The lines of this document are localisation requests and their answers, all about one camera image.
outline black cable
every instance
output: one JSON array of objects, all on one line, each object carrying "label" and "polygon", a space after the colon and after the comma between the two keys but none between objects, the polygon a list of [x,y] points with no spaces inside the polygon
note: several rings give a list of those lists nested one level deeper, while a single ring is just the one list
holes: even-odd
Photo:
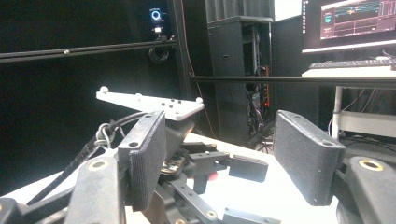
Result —
[{"label": "black cable", "polygon": [[[145,112],[139,112],[132,114],[130,116],[127,116],[123,119],[119,119],[117,121],[112,121],[110,122],[110,125],[106,128],[107,133],[114,133],[117,128],[120,126],[133,121],[137,118],[143,117],[147,113]],[[77,154],[77,156],[73,159],[73,161],[64,169],[64,171],[56,177],[50,184],[48,184],[45,188],[43,188],[32,200],[30,200],[27,205],[31,205],[33,203],[37,203],[44,199],[49,193],[51,193],[54,189],[56,189],[62,182],[66,180],[67,177],[69,177],[73,172],[87,159],[89,159],[93,153],[96,152],[96,150],[99,148],[95,144],[96,142],[96,136],[94,136],[88,143],[85,144],[85,146],[82,148],[82,150]]]}]

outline cable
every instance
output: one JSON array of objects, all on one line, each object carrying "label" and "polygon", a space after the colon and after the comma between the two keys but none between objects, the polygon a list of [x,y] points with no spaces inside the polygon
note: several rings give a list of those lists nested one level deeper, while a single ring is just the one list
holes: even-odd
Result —
[{"label": "cable", "polygon": [[[356,97],[355,100],[353,100],[349,105],[347,105],[344,109],[342,109],[342,111],[346,111],[346,110],[347,110],[348,108],[350,108],[353,104],[355,104],[355,102],[359,100],[359,98],[361,97],[361,95],[364,93],[365,90],[366,90],[366,89],[361,90],[361,93],[358,95],[358,97]],[[329,125],[327,126],[327,134],[328,134],[328,135],[332,135],[332,134],[330,133],[330,126],[332,125],[332,120],[333,120],[333,119],[331,119],[331,120],[329,121]]]},{"label": "cable", "polygon": [[361,111],[361,113],[363,113],[363,111],[366,109],[367,105],[370,103],[370,100],[373,98],[374,92],[376,89],[373,89],[372,93],[370,94],[369,99],[367,100],[366,105],[364,106],[363,110]]},{"label": "cable", "polygon": [[[191,62],[191,57],[190,57],[189,46],[188,46],[188,44],[187,44],[187,30],[186,30],[186,20],[185,20],[185,17],[184,17],[184,4],[183,4],[183,0],[181,0],[180,3],[181,3],[181,18],[183,19],[184,42],[186,43],[187,58],[189,59],[189,64],[190,64],[190,68],[191,68],[191,71],[192,71],[192,75],[195,76],[194,68],[192,67],[192,62]],[[198,92],[199,92],[200,97],[201,97],[202,99],[204,99],[204,97],[202,96],[201,88],[199,87],[199,84],[196,83],[196,85],[197,85],[197,89],[198,89]],[[208,122],[208,124],[209,124],[210,132],[212,132],[213,136],[214,136],[216,139],[218,139],[218,138],[216,137],[215,133],[213,132],[212,123],[210,122],[209,115],[207,114],[206,106],[204,106],[204,111],[205,111],[205,114],[206,114],[207,122]]]},{"label": "cable", "polygon": [[[135,113],[130,116],[127,116],[123,119],[119,119],[117,121],[112,121],[110,124],[108,124],[106,128],[106,135],[108,133],[113,133],[118,129],[118,127],[123,126],[124,124],[127,124],[133,120],[139,119],[146,115],[147,113],[145,112],[140,112],[140,113]],[[103,127],[106,126],[105,124],[102,124],[99,127],[98,132],[102,131]],[[66,180],[67,177],[69,177],[73,172],[87,159],[90,158],[90,156],[93,155],[93,153],[96,152],[96,150],[99,148],[95,143],[97,143],[98,138],[97,135],[95,135],[88,143],[85,144],[85,146],[82,148],[82,150],[77,154],[77,156],[74,158],[74,160],[64,169],[64,171],[56,177],[50,184],[48,184],[45,188],[43,188],[32,200],[30,200],[27,205],[31,205],[33,203],[37,203],[44,199],[49,193],[51,193],[56,187],[58,187],[62,182]]]}]

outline keyboard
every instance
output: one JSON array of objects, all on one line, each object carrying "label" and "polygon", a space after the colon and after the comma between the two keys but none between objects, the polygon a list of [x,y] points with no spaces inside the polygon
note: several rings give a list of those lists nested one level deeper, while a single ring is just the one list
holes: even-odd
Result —
[{"label": "keyboard", "polygon": [[390,66],[393,63],[396,63],[396,61],[393,61],[393,60],[365,60],[365,61],[349,61],[349,62],[326,62],[326,63],[312,63],[309,66],[309,69],[377,67],[377,66]]}]

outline screw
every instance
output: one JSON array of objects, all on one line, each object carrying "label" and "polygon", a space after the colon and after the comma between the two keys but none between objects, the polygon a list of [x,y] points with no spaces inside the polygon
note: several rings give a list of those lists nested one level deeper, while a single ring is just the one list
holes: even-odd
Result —
[{"label": "screw", "polygon": [[208,217],[211,217],[211,218],[216,218],[216,217],[218,217],[218,216],[216,215],[216,213],[213,212],[213,211],[208,211],[208,212],[206,213],[206,215],[207,215]]}]

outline white desk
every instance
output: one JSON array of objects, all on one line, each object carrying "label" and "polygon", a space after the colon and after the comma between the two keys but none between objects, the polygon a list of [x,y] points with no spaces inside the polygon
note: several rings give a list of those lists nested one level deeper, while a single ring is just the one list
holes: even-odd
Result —
[{"label": "white desk", "polygon": [[[310,69],[303,77],[396,77],[390,66]],[[332,112],[332,137],[338,139],[340,130],[396,137],[396,117],[359,112],[342,111],[343,88],[335,88]]]},{"label": "white desk", "polygon": [[[263,183],[228,176],[228,171],[219,172],[215,181],[208,182],[206,193],[201,197],[212,206],[218,213],[219,218],[222,218],[225,207],[229,207],[264,217],[280,219],[282,224],[337,223],[335,216],[337,199],[332,200],[331,206],[310,206],[274,156],[193,133],[187,136],[185,142],[214,143],[217,144],[219,151],[227,151],[231,155],[237,154],[257,158],[269,164],[267,176]],[[4,197],[14,198],[19,203],[27,203],[42,188],[47,186],[56,175],[17,189]],[[76,179],[77,172],[74,172],[60,187],[52,192],[52,195],[72,187]],[[192,180],[189,180],[188,185],[192,187],[192,184]],[[126,211],[129,223],[148,223],[141,213],[132,213],[129,207],[126,208]]]}]

